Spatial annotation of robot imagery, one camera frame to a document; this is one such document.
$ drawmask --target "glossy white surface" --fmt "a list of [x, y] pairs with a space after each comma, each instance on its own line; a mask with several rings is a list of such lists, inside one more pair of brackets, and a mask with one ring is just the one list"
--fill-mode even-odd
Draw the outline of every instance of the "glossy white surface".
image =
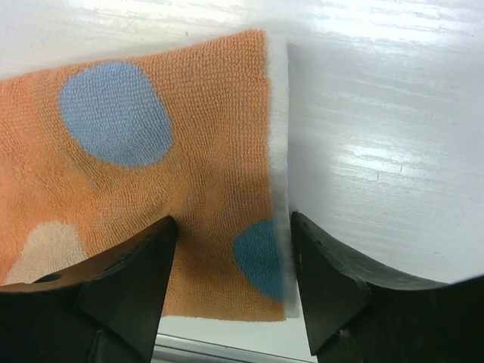
[[[285, 34], [292, 207], [382, 262], [456, 281], [484, 273], [483, 19], [480, 0], [3, 0], [0, 76], [248, 26]], [[300, 319], [162, 330], [308, 358]]]

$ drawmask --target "towel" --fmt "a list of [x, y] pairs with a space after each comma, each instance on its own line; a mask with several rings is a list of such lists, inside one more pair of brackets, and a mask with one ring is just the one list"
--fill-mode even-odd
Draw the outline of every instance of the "towel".
[[287, 97], [285, 42], [262, 30], [0, 81], [0, 281], [173, 216], [164, 315], [291, 316]]

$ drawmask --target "blue circle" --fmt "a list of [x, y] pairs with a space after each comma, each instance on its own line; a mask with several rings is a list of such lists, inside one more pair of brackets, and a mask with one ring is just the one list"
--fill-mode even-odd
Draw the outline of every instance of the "blue circle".
[[106, 163], [149, 166], [173, 143], [168, 112], [150, 79], [128, 62], [98, 64], [70, 77], [59, 108], [70, 135]]
[[272, 299], [284, 298], [274, 219], [264, 219], [242, 231], [234, 241], [234, 256], [254, 287]]

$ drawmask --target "black plastic part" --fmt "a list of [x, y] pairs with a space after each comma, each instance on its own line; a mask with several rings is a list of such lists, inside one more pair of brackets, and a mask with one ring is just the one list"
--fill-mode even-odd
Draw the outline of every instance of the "black plastic part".
[[36, 284], [0, 287], [0, 361], [150, 362], [176, 238], [167, 218]]
[[300, 213], [291, 231], [309, 345], [319, 362], [482, 360], [484, 276], [448, 285], [406, 274]]

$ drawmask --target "beige dot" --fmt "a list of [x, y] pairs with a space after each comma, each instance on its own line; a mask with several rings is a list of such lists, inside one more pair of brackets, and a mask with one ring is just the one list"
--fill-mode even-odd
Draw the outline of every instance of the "beige dot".
[[87, 255], [74, 226], [61, 222], [43, 223], [30, 232], [25, 248], [8, 272], [5, 283], [31, 283], [85, 259]]

